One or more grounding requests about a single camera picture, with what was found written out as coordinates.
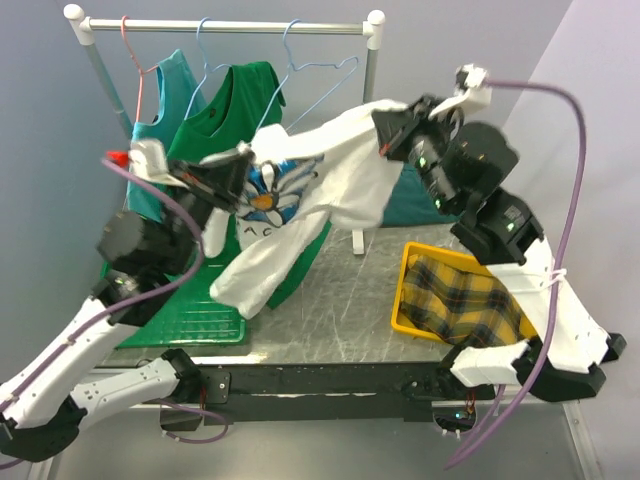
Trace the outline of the blue hanger holding green shirt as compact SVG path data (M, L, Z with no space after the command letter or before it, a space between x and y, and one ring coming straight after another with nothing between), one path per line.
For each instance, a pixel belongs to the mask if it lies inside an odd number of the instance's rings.
M198 82L198 84L196 85L196 88L192 92L188 107L187 107L187 109L185 111L185 115L184 115L184 119L185 120L187 120L190 117L191 110L192 110L192 108L194 106L196 98L201 93L202 86L206 83L206 81L208 79L208 76L210 74L216 73L218 70L220 70L222 68L230 68L231 67L231 65L228 64L228 63L221 63L216 67L212 67L210 65L209 58L208 58L208 55L207 55L207 51L206 51L206 49L205 49L205 47L204 47L204 45L202 43L202 40L201 40L202 29L203 29L204 25L207 22L210 22L210 21L212 21L211 17L202 18L200 20L200 22L199 22L199 25L198 25L197 29L196 29L196 43L197 43L198 50L200 52L202 63L203 63L203 77Z

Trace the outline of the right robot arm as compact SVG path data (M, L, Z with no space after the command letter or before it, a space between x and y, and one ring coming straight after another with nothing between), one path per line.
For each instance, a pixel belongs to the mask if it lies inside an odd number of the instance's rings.
M438 107L426 96L372 116L382 157L416 168L462 245L405 249L395 328L450 346L437 373L449 398L483 385L519 385L546 402L596 396L625 339L591 317L534 213L503 188L518 156L502 132Z

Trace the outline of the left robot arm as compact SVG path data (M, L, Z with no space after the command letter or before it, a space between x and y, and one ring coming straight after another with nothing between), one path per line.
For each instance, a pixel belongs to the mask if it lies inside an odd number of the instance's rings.
M214 210L238 208L254 157L242 146L200 164L160 158L164 181L177 189L160 195L163 219L131 210L111 217L97 246L109 271L66 328L1 386L1 451L11 463L50 459L131 406L178 404L202 392L201 372L180 348L100 381L87 376L200 269L205 225Z

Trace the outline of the white t-shirt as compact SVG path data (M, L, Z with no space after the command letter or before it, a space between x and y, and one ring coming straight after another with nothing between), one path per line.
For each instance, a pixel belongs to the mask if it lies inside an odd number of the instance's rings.
M405 106L366 103L295 135L278 124L258 130L234 215L240 252L213 280L214 301L250 319L296 290L315 258L310 246L328 225L380 225L402 165L380 156L371 114Z

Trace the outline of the green t-shirt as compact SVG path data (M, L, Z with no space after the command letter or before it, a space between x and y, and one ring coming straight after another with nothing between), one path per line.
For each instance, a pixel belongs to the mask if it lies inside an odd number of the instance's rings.
M276 91L279 84L274 68L266 61L231 66L211 102L189 111L172 140L169 155L197 162L240 141L250 141L259 126L280 123L286 101ZM284 191L289 184L284 176L292 171L291 162L251 171L245 188L247 197L267 194L274 200L272 206L249 206L245 214L212 212L203 231L208 260L197 274L198 282L213 283L242 250L293 218L302 189Z

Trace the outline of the blue wire hanger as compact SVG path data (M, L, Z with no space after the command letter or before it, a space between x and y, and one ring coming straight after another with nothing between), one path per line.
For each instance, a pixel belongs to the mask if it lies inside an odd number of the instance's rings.
M299 61L289 38L294 28L301 24L302 20L296 18L284 28L281 43L286 54L286 72L268 101L256 131L266 125L272 106L290 84L297 88L299 95L298 106L285 122L285 130L293 133L306 117L333 95L360 67L360 58L357 55L346 56L336 61Z

